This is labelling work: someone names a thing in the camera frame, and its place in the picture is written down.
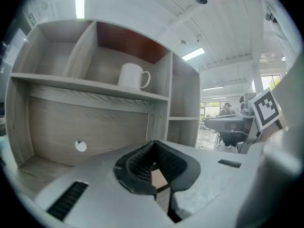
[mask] white pillar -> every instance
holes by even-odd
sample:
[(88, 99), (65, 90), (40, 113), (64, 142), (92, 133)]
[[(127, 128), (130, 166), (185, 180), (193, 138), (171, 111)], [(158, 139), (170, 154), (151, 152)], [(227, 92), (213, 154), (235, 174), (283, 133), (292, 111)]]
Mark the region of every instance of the white pillar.
[(263, 89), (263, 83), (262, 83), (262, 78), (259, 70), (258, 65), (253, 65), (252, 66), (252, 76), (253, 80), (255, 82), (255, 87), (256, 87), (256, 94), (261, 93)]

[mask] ceiling light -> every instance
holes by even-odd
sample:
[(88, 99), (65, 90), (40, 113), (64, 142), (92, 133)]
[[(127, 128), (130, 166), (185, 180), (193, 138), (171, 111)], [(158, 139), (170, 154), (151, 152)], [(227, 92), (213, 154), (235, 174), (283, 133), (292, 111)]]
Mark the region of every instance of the ceiling light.
[(211, 90), (211, 89), (220, 89), (220, 88), (224, 88), (224, 86), (218, 86), (218, 87), (213, 87), (213, 88), (207, 88), (207, 89), (203, 89), (204, 90)]
[(75, 0), (76, 6), (76, 18), (84, 19), (85, 18), (85, 0)]
[(204, 49), (203, 48), (199, 48), (199, 49), (197, 49), (195, 51), (192, 51), (189, 54), (183, 56), (182, 59), (184, 59), (185, 61), (188, 61), (188, 60), (190, 60), (190, 59), (192, 59), (194, 57), (197, 57), (197, 56), (199, 56), (199, 55), (201, 55), (203, 53), (205, 53)]

